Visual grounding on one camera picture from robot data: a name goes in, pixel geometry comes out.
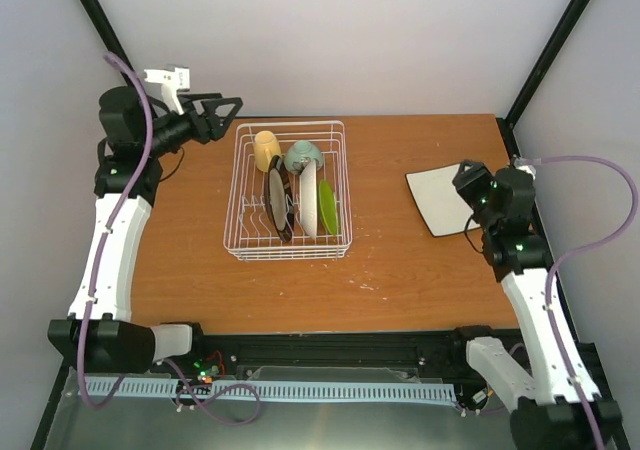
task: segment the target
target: wooden tabletop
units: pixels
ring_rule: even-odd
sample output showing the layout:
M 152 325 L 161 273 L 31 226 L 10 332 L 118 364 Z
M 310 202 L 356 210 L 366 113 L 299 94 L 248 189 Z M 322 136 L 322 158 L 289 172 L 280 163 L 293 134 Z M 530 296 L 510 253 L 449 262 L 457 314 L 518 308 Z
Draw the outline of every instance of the wooden tabletop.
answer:
M 187 144 L 180 170 L 160 184 L 136 263 L 134 322 L 196 321 L 206 333 L 517 326 L 482 256 L 462 235 L 432 237 L 405 180 L 464 158 L 504 166 L 495 117 L 338 119 L 353 213 L 345 258 L 241 262 L 225 250 L 234 132 L 248 121 L 239 120 L 219 142 Z M 176 162 L 168 155 L 162 164 L 170 171 Z

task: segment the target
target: black metal frame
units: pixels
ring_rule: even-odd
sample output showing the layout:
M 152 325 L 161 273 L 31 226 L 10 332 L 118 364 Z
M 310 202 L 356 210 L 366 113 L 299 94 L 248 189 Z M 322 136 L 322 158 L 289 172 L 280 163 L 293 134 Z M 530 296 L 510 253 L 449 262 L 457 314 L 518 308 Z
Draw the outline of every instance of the black metal frame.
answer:
M 120 44 L 113 27 L 109 23 L 98 0 L 80 0 L 107 50 L 114 52 L 125 62 L 129 59 Z M 514 136 L 514 128 L 531 101 L 535 91 L 560 52 L 572 29 L 590 0 L 571 0 L 536 61 L 529 77 L 520 90 L 505 118 L 496 118 L 507 153 L 520 155 Z M 534 208 L 533 224 L 536 232 L 547 242 L 540 215 Z M 566 305 L 562 288 L 559 294 L 574 338 L 577 340 L 571 314 Z M 519 330 L 497 330 L 494 334 L 501 338 L 505 346 L 521 340 Z M 255 370 L 265 365 L 278 366 L 345 366 L 391 368 L 407 372 L 421 378 L 441 378 L 461 386 L 483 385 L 482 378 L 468 366 L 460 365 L 453 355 L 452 332 L 405 332 L 367 334 L 321 334 L 290 336 L 205 336 L 204 346 L 210 350 L 220 350 L 225 355 L 226 368 L 238 378 L 244 378 L 247 370 Z M 592 344 L 578 343 L 578 349 L 585 365 L 603 392 L 609 396 L 609 387 L 600 365 L 600 359 Z M 526 356 L 520 363 L 526 364 Z M 63 365 L 53 386 L 49 402 L 36 432 L 32 450 L 41 450 L 55 411 L 60 401 L 69 367 Z M 623 429 L 614 436 L 618 448 L 628 449 L 629 443 Z

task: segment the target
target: wire dish rack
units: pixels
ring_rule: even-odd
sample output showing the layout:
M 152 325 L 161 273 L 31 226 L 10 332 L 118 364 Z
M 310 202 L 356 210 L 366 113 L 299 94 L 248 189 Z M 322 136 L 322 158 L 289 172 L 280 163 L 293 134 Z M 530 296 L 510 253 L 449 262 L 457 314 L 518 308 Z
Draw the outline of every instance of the wire dish rack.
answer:
M 298 140 L 308 140 L 324 156 L 317 181 L 327 180 L 333 189 L 338 210 L 338 235 L 326 232 L 318 221 L 318 236 L 313 240 L 300 225 L 300 177 L 289 174 L 295 224 L 290 242 L 283 243 L 269 222 L 263 195 L 266 174 L 256 168 L 253 138 L 262 130 L 273 132 L 285 154 Z M 239 260 L 288 260 L 341 258 L 351 245 L 351 200 L 347 172 L 345 127 L 338 120 L 317 122 L 245 123 L 236 129 L 233 176 L 224 231 L 224 246 Z

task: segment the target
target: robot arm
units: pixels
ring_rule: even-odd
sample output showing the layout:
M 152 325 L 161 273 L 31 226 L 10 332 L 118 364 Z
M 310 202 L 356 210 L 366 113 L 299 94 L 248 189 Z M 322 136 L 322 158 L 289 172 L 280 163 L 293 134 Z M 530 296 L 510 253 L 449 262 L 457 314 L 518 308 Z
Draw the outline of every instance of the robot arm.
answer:
M 143 373 L 155 361 L 191 350 L 195 324 L 172 323 L 147 328 L 131 323 L 131 282 L 138 245 L 162 176 L 158 159 L 167 152 L 176 152 L 189 140 L 205 144 L 222 138 L 242 106 L 240 98 L 225 99 L 220 94 L 178 97 L 177 91 L 189 86 L 189 70 L 183 67 L 147 70 L 146 76 L 149 82 L 159 80 L 162 84 L 163 98 L 170 111 L 154 120 L 150 158 L 106 239 L 89 316 L 84 359 L 87 372 Z M 197 102 L 202 104 L 202 111 L 196 109 Z M 228 114 L 218 116 L 218 107 L 227 105 L 232 106 Z M 73 366 L 98 241 L 140 161 L 144 146 L 144 114 L 135 90 L 116 87 L 105 92 L 100 98 L 100 122 L 113 154 L 100 159 L 95 177 L 96 224 L 87 266 L 68 318 L 52 320 L 48 331 L 51 343 Z
M 554 282 L 551 306 L 576 378 L 570 378 L 560 355 L 545 300 L 546 245 L 530 230 L 534 175 L 530 167 L 514 166 L 492 175 L 484 164 L 465 160 L 453 180 L 483 230 L 482 253 L 515 310 L 531 375 L 492 337 L 469 340 L 467 362 L 511 412 L 511 433 L 519 450 L 593 448 L 575 381 L 580 382 L 605 442 L 622 416 L 614 400 L 602 397 L 582 362 Z

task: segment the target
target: dark plate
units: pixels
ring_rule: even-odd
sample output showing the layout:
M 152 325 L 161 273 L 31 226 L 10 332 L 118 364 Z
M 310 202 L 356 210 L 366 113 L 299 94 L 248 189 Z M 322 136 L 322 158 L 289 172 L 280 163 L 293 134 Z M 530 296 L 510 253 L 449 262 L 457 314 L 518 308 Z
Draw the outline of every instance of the dark plate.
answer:
M 280 188 L 272 188 L 272 185 L 279 185 Z M 284 160 L 279 155 L 271 159 L 269 170 L 265 174 L 264 199 L 267 216 L 278 232 L 280 240 L 285 243 L 290 242 L 295 222 L 293 205 L 289 205 L 289 202 L 293 202 L 293 192 Z

